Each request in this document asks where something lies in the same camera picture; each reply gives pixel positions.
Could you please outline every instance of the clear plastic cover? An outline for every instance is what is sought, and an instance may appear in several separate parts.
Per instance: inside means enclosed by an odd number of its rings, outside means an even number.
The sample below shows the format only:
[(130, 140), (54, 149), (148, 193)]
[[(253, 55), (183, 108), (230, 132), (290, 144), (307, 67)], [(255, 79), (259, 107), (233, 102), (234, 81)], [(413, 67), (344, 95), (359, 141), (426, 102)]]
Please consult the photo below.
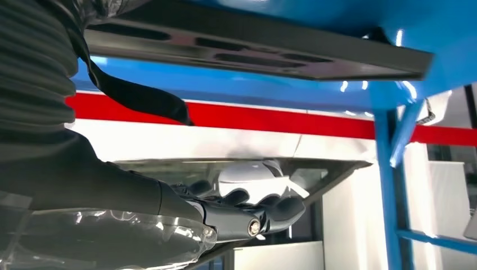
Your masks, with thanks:
[(106, 209), (31, 211), (15, 228), (5, 220), (0, 252), (4, 240), (13, 245), (0, 266), (9, 270), (182, 269), (217, 241), (193, 220)]

